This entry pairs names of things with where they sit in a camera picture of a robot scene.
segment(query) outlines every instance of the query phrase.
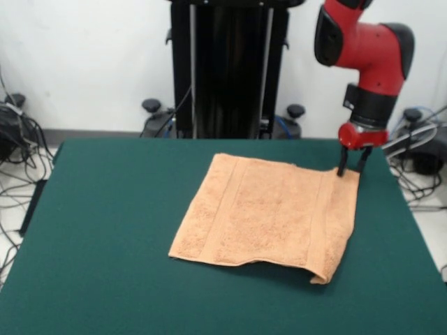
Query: floor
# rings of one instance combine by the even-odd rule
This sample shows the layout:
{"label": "floor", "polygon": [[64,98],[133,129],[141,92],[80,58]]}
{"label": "floor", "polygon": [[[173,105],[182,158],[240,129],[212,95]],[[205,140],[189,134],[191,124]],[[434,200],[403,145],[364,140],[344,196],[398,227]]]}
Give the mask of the floor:
{"label": "floor", "polygon": [[[30,178],[38,180],[44,177],[44,175],[48,177],[50,175],[48,161],[37,158],[35,159],[35,162],[36,169],[28,169],[28,176],[25,174],[23,165],[2,165],[0,171],[12,174],[23,180],[0,174],[0,192],[5,188],[23,185],[25,184],[25,181]],[[447,168],[442,171],[442,175],[446,182],[437,189],[434,195],[422,201],[421,204],[436,206],[447,205]],[[411,180],[419,186],[429,186],[432,182],[430,178],[418,175],[412,175]],[[13,198],[0,196],[0,222],[5,231],[8,232],[8,236],[19,247],[22,243],[22,239],[15,230],[20,229],[22,226],[28,202],[31,199],[33,191],[34,185],[28,185],[8,191],[8,195],[12,195]],[[415,213],[414,217],[422,232],[424,240],[427,243],[437,269],[441,270],[442,267],[447,265],[447,211]],[[0,266],[3,264],[3,260],[5,260],[8,250],[10,250],[8,255],[8,259],[10,260],[15,255],[15,249],[11,248],[11,243],[7,240],[5,234],[2,234],[0,231]],[[0,286],[1,282],[5,282],[12,265],[13,263],[8,266],[6,271],[0,277]],[[442,276],[444,281],[447,282],[447,269],[443,271]]]}

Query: towel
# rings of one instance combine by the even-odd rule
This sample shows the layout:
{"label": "towel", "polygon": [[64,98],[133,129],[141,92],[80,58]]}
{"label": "towel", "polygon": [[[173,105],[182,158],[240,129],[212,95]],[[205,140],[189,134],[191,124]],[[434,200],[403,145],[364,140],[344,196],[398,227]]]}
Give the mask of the towel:
{"label": "towel", "polygon": [[236,267],[271,262],[331,281],[354,229],[359,174],[217,154],[169,251]]}

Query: white floor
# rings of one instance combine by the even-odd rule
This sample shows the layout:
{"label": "white floor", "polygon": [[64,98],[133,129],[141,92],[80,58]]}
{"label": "white floor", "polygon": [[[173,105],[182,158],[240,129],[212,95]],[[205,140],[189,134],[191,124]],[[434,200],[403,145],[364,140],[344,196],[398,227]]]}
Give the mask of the white floor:
{"label": "white floor", "polygon": [[[44,169],[42,163],[36,159],[38,168],[36,170],[29,170],[29,175],[33,179],[40,179],[43,176]],[[47,177],[50,175],[50,169],[48,164],[45,164],[47,168]],[[17,177],[23,179],[28,179],[24,173],[24,167],[5,164],[1,166],[0,171],[13,174]],[[444,180],[446,181],[441,185],[441,187],[436,191],[436,193],[430,198],[421,202],[421,204],[426,205],[447,205],[447,168],[443,170]],[[421,176],[414,175],[412,180],[420,186],[428,186],[432,182],[430,178],[424,178]],[[0,188],[1,191],[5,188],[11,186],[17,186],[24,184],[23,181],[8,177],[6,175],[0,174]],[[25,186],[24,188],[18,188],[16,190],[11,190],[8,192],[9,195],[15,195],[15,199],[0,197],[0,221],[3,228],[6,231],[18,230],[22,226],[23,218],[26,213],[28,204],[23,206],[18,206],[14,208],[3,208],[17,205],[17,202],[28,202],[30,201],[30,196],[33,194],[34,185]],[[436,213],[416,213],[414,214],[415,219],[418,223],[420,231],[424,237],[425,242],[432,254],[434,263],[438,269],[447,265],[447,211],[440,211]],[[22,239],[16,232],[9,232],[8,235],[16,243],[20,244]],[[3,264],[3,260],[6,257],[8,249],[11,247],[10,242],[7,240],[4,234],[0,231],[0,266]],[[11,259],[15,254],[15,250],[12,250],[9,255]],[[1,282],[6,280],[10,266],[7,268],[6,272],[0,278]],[[447,282],[447,269],[444,271],[444,281]]]}

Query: red robot arm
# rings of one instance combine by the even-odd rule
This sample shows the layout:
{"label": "red robot arm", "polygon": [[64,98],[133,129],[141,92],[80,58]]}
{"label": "red robot arm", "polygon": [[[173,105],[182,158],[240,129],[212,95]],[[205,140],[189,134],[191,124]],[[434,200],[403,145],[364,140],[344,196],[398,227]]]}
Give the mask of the red robot arm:
{"label": "red robot arm", "polygon": [[339,131],[344,151],[387,142],[386,128],[413,60],[410,28],[358,21],[371,2],[326,0],[316,29],[315,55],[321,64],[360,72],[358,85],[348,86],[344,100],[344,106],[352,110],[349,122]]}

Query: green table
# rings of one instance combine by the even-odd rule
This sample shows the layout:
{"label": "green table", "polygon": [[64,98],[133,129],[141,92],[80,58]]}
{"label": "green table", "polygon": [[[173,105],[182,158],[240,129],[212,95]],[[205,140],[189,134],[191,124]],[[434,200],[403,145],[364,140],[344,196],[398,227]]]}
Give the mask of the green table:
{"label": "green table", "polygon": [[170,259],[218,152],[339,160],[322,140],[69,140],[0,293],[0,334],[447,334],[447,289],[380,151],[330,285],[266,263]]}

